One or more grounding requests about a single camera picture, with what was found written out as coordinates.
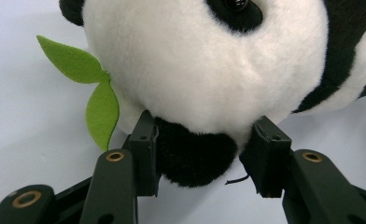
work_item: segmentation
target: green leaf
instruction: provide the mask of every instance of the green leaf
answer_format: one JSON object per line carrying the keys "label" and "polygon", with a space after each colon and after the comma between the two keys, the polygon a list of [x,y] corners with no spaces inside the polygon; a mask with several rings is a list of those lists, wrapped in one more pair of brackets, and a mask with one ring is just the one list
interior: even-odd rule
{"label": "green leaf", "polygon": [[101,82],[87,104],[86,121],[93,140],[104,151],[108,150],[119,114],[119,102],[110,82]]}
{"label": "green leaf", "polygon": [[40,43],[49,60],[67,77],[79,83],[105,82],[110,79],[102,70],[98,60],[90,53],[49,40],[38,35]]}

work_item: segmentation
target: stuffed panda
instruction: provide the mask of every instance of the stuffed panda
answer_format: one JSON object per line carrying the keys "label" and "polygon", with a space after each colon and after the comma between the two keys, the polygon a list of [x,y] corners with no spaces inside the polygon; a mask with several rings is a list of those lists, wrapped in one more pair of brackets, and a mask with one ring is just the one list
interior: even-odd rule
{"label": "stuffed panda", "polygon": [[60,0],[120,102],[130,133],[159,127],[157,170],[183,187],[223,175],[261,116],[366,96],[366,0]]}

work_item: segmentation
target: black plastic bracket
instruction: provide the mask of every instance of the black plastic bracket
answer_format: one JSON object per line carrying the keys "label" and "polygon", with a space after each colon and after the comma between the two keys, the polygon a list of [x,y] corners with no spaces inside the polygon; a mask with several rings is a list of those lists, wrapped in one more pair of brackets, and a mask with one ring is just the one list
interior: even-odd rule
{"label": "black plastic bracket", "polygon": [[253,124],[245,151],[239,160],[263,198],[280,198],[285,184],[291,139],[267,117]]}
{"label": "black plastic bracket", "polygon": [[125,149],[105,152],[96,163],[79,223],[135,224],[136,207],[131,152]]}
{"label": "black plastic bracket", "polygon": [[0,224],[53,223],[54,202],[54,192],[49,186],[31,185],[18,189],[0,202]]}
{"label": "black plastic bracket", "polygon": [[154,118],[148,111],[143,112],[129,137],[129,147],[126,148],[134,155],[137,196],[157,196],[161,178],[156,171],[158,135],[159,131],[154,124]]}
{"label": "black plastic bracket", "polygon": [[289,223],[366,224],[366,201],[327,156],[297,150],[289,173],[283,200]]}

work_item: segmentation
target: black eye patch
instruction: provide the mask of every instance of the black eye patch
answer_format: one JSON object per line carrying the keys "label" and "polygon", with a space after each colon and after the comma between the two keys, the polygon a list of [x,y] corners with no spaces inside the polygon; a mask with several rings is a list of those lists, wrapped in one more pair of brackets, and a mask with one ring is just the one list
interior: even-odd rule
{"label": "black eye patch", "polygon": [[225,23],[232,32],[247,33],[262,22],[262,13],[250,0],[205,0],[215,19]]}

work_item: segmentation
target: black panda ear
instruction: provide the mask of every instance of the black panda ear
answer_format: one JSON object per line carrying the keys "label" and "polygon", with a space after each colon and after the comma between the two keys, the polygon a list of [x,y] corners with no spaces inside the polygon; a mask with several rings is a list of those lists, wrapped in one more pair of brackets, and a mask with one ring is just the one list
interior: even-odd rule
{"label": "black panda ear", "polygon": [[82,8],[85,0],[60,0],[62,15],[77,26],[83,26]]}
{"label": "black panda ear", "polygon": [[226,134],[196,134],[179,124],[155,118],[157,172],[181,187],[208,185],[223,175],[237,153],[235,142]]}

